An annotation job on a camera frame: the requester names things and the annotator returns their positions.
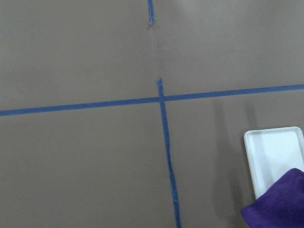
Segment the white towel rack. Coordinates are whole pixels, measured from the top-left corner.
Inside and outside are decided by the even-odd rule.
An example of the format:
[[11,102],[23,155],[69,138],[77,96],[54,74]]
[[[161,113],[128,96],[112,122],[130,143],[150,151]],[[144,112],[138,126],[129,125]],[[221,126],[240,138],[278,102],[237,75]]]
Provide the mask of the white towel rack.
[[299,127],[247,131],[244,143],[256,199],[290,169],[304,170],[304,135]]

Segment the purple towel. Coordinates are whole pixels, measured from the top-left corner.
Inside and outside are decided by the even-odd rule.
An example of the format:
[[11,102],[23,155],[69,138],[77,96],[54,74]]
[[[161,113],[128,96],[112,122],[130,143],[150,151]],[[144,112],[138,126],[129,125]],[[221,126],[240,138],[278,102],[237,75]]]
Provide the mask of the purple towel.
[[289,170],[251,205],[241,210],[250,228],[304,226],[304,173]]

